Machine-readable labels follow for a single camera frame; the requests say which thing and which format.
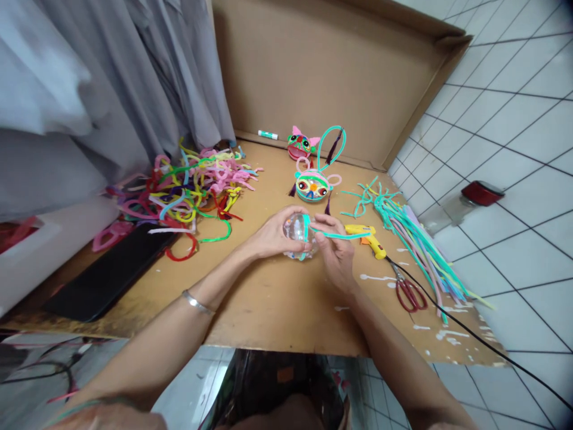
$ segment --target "smartphone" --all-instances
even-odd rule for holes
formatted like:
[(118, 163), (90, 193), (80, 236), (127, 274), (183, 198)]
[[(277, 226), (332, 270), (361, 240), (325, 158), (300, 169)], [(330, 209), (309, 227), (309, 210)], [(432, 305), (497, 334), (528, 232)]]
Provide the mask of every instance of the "smartphone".
[(44, 303), (47, 312), (88, 323), (101, 318), (177, 238), (142, 224)]

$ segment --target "silver bracelet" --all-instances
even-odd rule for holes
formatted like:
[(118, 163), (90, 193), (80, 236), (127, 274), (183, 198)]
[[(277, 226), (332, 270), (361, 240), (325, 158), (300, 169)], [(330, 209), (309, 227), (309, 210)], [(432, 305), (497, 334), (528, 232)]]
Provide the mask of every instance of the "silver bracelet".
[(209, 316), (214, 315), (215, 312), (213, 312), (212, 310), (206, 308), (205, 306), (203, 306), (202, 304), (200, 304), (197, 300), (195, 300), (193, 298), (193, 296), (191, 294), (189, 294), (189, 292), (187, 290), (184, 290), (182, 292), (183, 297), (185, 297), (187, 299), (187, 301), (189, 302), (189, 304), (191, 306), (196, 307), (197, 309), (199, 309), (201, 312), (203, 312), (204, 314), (207, 314)]

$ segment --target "scissors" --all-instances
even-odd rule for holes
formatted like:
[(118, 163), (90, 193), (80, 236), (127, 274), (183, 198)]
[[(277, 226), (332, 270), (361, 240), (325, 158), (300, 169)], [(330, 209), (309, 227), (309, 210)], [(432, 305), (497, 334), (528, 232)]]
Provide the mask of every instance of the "scissors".
[[(394, 262), (390, 262), (390, 265), (392, 266), (392, 269), (394, 269), (394, 273), (396, 274), (396, 295), (398, 296), (398, 301), (400, 301), (402, 307), (406, 309), (406, 311), (409, 312), (410, 314), (427, 309), (428, 302), (426, 301), (426, 298), (424, 297), (422, 292), (418, 289), (418, 287), (416, 287), (416, 285), (410, 282), (409, 279), (404, 278), (404, 276), (400, 273), (398, 267)], [(418, 294), (418, 297), (421, 298), (421, 303), (416, 298), (416, 294)], [(410, 302), (410, 305), (412, 305), (411, 308), (407, 307), (404, 301), (402, 300), (403, 295), (406, 296), (406, 298)]]

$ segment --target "hand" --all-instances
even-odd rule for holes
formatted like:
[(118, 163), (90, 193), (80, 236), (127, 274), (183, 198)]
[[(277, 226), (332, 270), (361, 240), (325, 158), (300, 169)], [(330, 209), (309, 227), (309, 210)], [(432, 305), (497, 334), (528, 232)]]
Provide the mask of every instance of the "hand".
[[(327, 233), (345, 235), (344, 225), (340, 220), (330, 215), (316, 214), (317, 222), (311, 227)], [(348, 240), (327, 238), (320, 232), (315, 232), (316, 242), (322, 251), (326, 266), (326, 275), (343, 293), (350, 293), (358, 286), (352, 275), (352, 260), (354, 246)]]
[(245, 242), (247, 252), (256, 258), (272, 257), (284, 252), (309, 252), (310, 243), (296, 241), (285, 236), (283, 226), (295, 213), (309, 214), (302, 206), (286, 206), (266, 220), (261, 228)]

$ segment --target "hot glue gun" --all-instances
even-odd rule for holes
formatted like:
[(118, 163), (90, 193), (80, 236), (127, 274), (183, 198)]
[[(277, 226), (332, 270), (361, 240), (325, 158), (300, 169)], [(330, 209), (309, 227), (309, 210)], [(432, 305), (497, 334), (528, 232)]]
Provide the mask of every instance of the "hot glue gun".
[(376, 234), (376, 230), (372, 226), (364, 226), (358, 224), (348, 224), (345, 225), (344, 228), (346, 229), (347, 234), (360, 234), (360, 233), (370, 233), (370, 236), (366, 236), (360, 239), (361, 244), (369, 244), (372, 248), (372, 252), (374, 253), (374, 257), (377, 260), (383, 260), (386, 258), (386, 251), (380, 245), (380, 242), (376, 240), (374, 235)]

